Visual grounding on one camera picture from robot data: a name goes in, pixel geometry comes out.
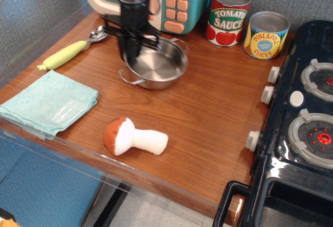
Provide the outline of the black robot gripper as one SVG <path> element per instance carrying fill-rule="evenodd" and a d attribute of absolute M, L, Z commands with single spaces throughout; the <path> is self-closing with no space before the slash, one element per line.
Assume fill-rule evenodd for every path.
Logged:
<path fill-rule="evenodd" d="M 160 31 L 148 22 L 149 0 L 119 0 L 120 14 L 104 14 L 105 30 L 117 37 L 120 56 L 129 66 L 142 46 L 158 47 Z"/>

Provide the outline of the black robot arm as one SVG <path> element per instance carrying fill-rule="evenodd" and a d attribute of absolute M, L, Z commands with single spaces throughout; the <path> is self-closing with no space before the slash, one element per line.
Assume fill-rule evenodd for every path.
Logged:
<path fill-rule="evenodd" d="M 104 29 L 117 37 L 122 59 L 133 64 L 143 46 L 158 49 L 160 31 L 148 21 L 152 15 L 150 0 L 118 1 L 120 15 L 102 15 L 105 20 Z"/>

